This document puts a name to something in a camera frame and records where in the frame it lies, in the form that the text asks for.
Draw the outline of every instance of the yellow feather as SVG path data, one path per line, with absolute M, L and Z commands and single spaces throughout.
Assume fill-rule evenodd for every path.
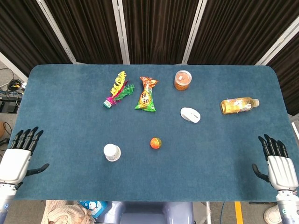
M 118 76 L 115 79 L 115 84 L 113 85 L 112 89 L 111 89 L 111 93 L 112 96 L 114 97 L 118 91 L 122 88 L 124 82 L 125 82 L 125 78 L 126 78 L 127 74 L 125 71 L 121 71 L 120 73 L 118 73 Z

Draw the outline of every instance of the yellow floor marking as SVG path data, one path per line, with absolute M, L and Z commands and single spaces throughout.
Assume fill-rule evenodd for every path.
M 243 224 L 241 202 L 235 202 L 235 217 L 237 218 L 237 224 Z

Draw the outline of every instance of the white mouse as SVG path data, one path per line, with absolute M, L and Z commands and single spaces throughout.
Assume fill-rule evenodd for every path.
M 196 110 L 188 107 L 183 107 L 181 109 L 181 116 L 185 120 L 191 121 L 193 123 L 197 123 L 200 120 L 200 113 L 198 113 Z

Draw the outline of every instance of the orange ball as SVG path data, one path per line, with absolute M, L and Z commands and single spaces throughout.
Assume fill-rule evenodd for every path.
M 152 138 L 150 141 L 150 146 L 153 149 L 159 149 L 162 146 L 162 141 L 159 138 Z

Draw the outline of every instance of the white cup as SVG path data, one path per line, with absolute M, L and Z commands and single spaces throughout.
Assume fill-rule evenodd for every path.
M 117 161 L 121 156 L 121 149 L 114 144 L 107 144 L 104 147 L 106 159 L 110 162 Z

